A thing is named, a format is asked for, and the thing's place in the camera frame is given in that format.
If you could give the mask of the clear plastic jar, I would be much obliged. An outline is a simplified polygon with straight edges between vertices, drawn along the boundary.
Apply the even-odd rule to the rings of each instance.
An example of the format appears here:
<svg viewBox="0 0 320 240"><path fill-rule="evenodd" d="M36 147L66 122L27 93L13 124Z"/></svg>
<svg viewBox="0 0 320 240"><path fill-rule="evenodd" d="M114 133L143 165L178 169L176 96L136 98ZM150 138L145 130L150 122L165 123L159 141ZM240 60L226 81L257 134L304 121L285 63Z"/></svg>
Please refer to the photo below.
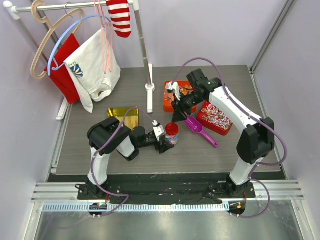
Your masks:
<svg viewBox="0 0 320 240"><path fill-rule="evenodd" d="M179 133L174 134L174 135L166 133L165 140L167 143L175 146L179 140Z"/></svg>

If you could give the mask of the red jar lid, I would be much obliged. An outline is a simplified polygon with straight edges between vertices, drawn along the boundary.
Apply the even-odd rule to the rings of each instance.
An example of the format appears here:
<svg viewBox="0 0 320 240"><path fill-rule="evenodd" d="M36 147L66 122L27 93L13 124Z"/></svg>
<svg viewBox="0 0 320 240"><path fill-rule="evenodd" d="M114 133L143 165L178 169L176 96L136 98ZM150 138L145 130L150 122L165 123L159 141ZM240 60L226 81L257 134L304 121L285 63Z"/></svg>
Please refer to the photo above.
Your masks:
<svg viewBox="0 0 320 240"><path fill-rule="evenodd" d="M176 123L168 123L165 126L165 131L167 135L175 136L179 133L179 126Z"/></svg>

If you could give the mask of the purple plastic scoop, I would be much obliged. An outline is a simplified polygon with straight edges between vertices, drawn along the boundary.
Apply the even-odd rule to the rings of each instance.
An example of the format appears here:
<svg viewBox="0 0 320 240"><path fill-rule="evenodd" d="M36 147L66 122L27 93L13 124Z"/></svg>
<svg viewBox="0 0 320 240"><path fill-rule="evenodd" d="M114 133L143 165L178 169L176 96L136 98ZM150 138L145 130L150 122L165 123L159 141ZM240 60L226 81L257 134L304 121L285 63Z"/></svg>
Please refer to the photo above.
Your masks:
<svg viewBox="0 0 320 240"><path fill-rule="evenodd" d="M219 144L204 130L203 125L198 122L193 116L188 116L184 121L185 125L194 133L201 135L205 140L207 140L214 148L218 148Z"/></svg>

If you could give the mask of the orange candy box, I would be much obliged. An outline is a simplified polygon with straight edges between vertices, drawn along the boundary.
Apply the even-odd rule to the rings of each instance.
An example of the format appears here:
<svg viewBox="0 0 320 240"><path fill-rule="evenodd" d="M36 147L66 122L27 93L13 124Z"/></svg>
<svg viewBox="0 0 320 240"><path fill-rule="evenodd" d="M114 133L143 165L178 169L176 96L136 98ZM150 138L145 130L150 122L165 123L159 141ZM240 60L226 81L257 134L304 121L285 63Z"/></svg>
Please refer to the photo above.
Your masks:
<svg viewBox="0 0 320 240"><path fill-rule="evenodd" d="M166 113L173 113L174 109L172 107L172 101L174 100L174 94L166 92L166 85L170 81L166 81L164 83L164 92L163 92L163 110ZM194 91L193 87L190 85L188 81L176 81L179 89L180 89L180 96L187 96L191 92Z"/></svg>

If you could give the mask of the gold tin of star candies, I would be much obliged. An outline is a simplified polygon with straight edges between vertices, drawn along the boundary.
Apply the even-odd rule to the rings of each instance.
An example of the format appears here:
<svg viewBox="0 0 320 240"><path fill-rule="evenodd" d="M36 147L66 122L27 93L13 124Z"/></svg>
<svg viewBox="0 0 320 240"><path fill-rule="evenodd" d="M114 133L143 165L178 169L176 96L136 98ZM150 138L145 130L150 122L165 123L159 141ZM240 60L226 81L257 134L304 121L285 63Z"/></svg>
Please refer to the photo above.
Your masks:
<svg viewBox="0 0 320 240"><path fill-rule="evenodd" d="M110 117L115 117L117 120L122 122L124 120L126 112L130 109L131 107L116 107L116 108L109 108L107 110L107 116ZM127 115L124 120L124 125L130 128L132 131L134 130L135 127L139 126L139 110L138 109L133 109L131 110Z"/></svg>

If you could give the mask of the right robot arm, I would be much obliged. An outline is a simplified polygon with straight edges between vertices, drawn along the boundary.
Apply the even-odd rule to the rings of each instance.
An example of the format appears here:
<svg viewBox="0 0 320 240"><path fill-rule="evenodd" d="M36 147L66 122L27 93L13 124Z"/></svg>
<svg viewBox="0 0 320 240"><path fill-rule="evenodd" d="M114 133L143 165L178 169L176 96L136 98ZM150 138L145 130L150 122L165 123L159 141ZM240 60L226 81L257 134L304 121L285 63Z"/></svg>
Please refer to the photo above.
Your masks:
<svg viewBox="0 0 320 240"><path fill-rule="evenodd" d="M249 184L254 166L275 147L274 121L251 112L233 97L219 78L208 79L201 69L189 73L187 79L193 89L187 95L181 94L176 82L165 85L165 91L173 94L172 122L185 121L191 115L192 107L203 102L216 106L231 120L240 139L236 146L238 160L226 178L225 190L230 197L236 198Z"/></svg>

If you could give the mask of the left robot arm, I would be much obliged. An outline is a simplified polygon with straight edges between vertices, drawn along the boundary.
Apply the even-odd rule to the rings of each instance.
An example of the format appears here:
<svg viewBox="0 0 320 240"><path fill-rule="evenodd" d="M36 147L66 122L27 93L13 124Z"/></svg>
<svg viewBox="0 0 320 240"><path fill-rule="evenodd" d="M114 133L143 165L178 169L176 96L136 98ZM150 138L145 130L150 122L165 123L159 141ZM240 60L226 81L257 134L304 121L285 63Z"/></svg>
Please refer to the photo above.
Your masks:
<svg viewBox="0 0 320 240"><path fill-rule="evenodd" d="M110 156L117 151L127 161L132 161L139 155L139 149L153 146L160 154L175 146L166 140L164 127L153 121L152 131L146 133L142 126L133 130L115 117L109 117L87 132L91 151L91 163L87 175L87 191L93 198L100 200L107 192L104 185L108 179L107 169Z"/></svg>

